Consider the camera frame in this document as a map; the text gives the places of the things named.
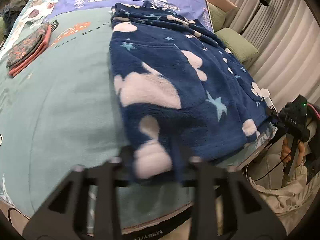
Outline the person's right hand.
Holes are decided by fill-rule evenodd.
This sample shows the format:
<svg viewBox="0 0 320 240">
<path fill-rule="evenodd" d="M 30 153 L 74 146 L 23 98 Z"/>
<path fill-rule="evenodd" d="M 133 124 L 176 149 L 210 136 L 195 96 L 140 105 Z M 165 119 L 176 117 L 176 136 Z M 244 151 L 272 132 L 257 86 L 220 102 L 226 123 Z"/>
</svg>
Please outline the person's right hand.
<svg viewBox="0 0 320 240">
<path fill-rule="evenodd" d="M 301 163 L 303 162 L 304 154 L 305 154 L 305 146 L 304 146 L 304 143 L 301 141 L 299 142 L 298 150 L 299 150 L 299 154 L 296 160 L 296 167 L 301 165 Z M 281 156 L 280 156 L 280 159 L 284 164 L 287 164 L 292 159 L 292 157 L 289 156 L 290 153 L 291 153 L 291 148 L 289 147 L 288 140 L 287 138 L 284 138 L 283 144 L 282 144 Z"/>
</svg>

